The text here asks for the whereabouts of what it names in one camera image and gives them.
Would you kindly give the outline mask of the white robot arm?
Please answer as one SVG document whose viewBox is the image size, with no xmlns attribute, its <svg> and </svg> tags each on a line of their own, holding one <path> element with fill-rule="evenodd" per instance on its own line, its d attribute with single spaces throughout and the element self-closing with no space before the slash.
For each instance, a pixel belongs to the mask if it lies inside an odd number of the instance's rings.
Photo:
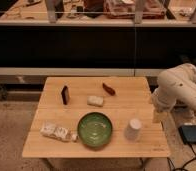
<svg viewBox="0 0 196 171">
<path fill-rule="evenodd" d="M 151 95 L 154 105 L 153 122 L 166 119 L 179 100 L 196 111 L 196 66 L 184 63 L 162 71 L 157 77 L 158 87 Z"/>
</svg>

